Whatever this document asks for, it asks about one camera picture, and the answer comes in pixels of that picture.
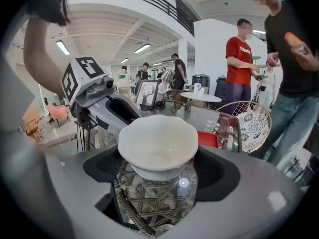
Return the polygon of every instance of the white ceiling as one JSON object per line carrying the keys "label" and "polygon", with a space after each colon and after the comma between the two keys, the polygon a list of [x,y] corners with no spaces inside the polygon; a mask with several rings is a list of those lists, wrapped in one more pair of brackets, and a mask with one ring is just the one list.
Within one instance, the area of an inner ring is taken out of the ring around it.
{"label": "white ceiling", "polygon": [[[101,64],[118,65],[125,58],[126,64],[142,65],[170,59],[178,52],[178,39],[170,33],[137,18],[107,11],[70,12],[71,24],[59,27],[51,24],[48,29],[46,48],[48,54],[63,70],[71,57],[93,56]],[[17,63],[23,63],[23,39],[26,23],[15,36]],[[62,40],[71,53],[65,55],[57,47]],[[139,54],[135,50],[145,44],[150,48]],[[194,58],[194,50],[189,48],[189,58]]]}
{"label": "white ceiling", "polygon": [[255,30],[264,31],[264,21],[269,10],[253,0],[196,0],[207,18],[217,19],[236,25],[237,20],[245,18],[252,22]]}
{"label": "white ceiling", "polygon": [[[264,19],[268,15],[265,6],[253,0],[196,0],[208,18],[218,19],[233,25],[246,18],[255,30],[264,30]],[[170,33],[143,22],[138,18],[107,11],[75,11],[69,15],[71,24],[67,27],[50,25],[47,35],[47,51],[61,69],[65,69],[71,56],[94,56],[101,64],[142,65],[169,60],[178,52],[178,39]],[[15,58],[23,63],[23,31],[19,31],[12,42]],[[71,56],[64,55],[55,42],[62,40]],[[135,54],[145,44],[151,47]],[[195,57],[194,49],[188,48],[188,58]]]}

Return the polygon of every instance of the framed artwork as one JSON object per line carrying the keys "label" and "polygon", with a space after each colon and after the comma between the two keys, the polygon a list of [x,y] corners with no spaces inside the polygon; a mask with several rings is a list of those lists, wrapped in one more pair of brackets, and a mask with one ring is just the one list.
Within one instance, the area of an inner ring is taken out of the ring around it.
{"label": "framed artwork", "polygon": [[159,81],[141,80],[136,103],[140,104],[141,107],[154,106],[159,90],[159,83]]}

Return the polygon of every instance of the blue jeans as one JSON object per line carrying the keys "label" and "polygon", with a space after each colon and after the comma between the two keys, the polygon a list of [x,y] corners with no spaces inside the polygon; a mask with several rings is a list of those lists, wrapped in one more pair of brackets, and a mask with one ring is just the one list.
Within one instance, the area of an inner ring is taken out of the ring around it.
{"label": "blue jeans", "polygon": [[249,156],[263,159],[267,150],[282,135],[268,162],[284,171],[309,137],[319,112],[319,98],[288,98],[278,94],[271,112],[272,129],[264,144]]}

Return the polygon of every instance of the black t-shirt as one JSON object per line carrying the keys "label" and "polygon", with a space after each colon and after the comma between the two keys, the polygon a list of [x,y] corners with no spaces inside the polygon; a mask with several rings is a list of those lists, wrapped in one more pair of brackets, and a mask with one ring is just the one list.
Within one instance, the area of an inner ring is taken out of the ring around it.
{"label": "black t-shirt", "polygon": [[141,80],[147,80],[149,77],[149,74],[147,71],[139,70],[138,74],[136,74],[136,78],[140,77]]}
{"label": "black t-shirt", "polygon": [[282,1],[281,11],[269,15],[265,21],[268,53],[278,52],[284,76],[279,93],[287,97],[319,97],[319,73],[301,68],[285,41],[287,32],[293,33],[315,54],[310,39],[289,1]]}
{"label": "black t-shirt", "polygon": [[184,71],[184,75],[186,76],[186,66],[185,66],[184,62],[181,59],[176,59],[176,61],[175,61],[175,83],[174,83],[174,86],[175,85],[184,86],[185,82],[184,82],[184,79],[183,79],[182,75],[179,72],[179,69],[177,67],[178,65],[182,66],[183,71]]}
{"label": "black t-shirt", "polygon": [[162,75],[163,75],[163,73],[160,72],[160,73],[158,74],[158,79],[160,79]]}

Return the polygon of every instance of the hand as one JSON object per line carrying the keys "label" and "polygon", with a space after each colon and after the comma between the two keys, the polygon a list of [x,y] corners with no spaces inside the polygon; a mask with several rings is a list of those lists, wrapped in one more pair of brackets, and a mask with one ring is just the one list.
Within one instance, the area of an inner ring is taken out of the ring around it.
{"label": "hand", "polygon": [[278,64],[278,52],[269,53],[267,61],[271,67],[280,66],[280,64]]}
{"label": "hand", "polygon": [[308,48],[308,46],[303,43],[306,49],[306,54],[300,52],[297,49],[291,49],[292,53],[295,55],[295,58],[302,69],[306,71],[319,71],[319,59],[315,58]]}
{"label": "hand", "polygon": [[257,65],[250,65],[250,69],[257,73],[260,73],[260,68]]}

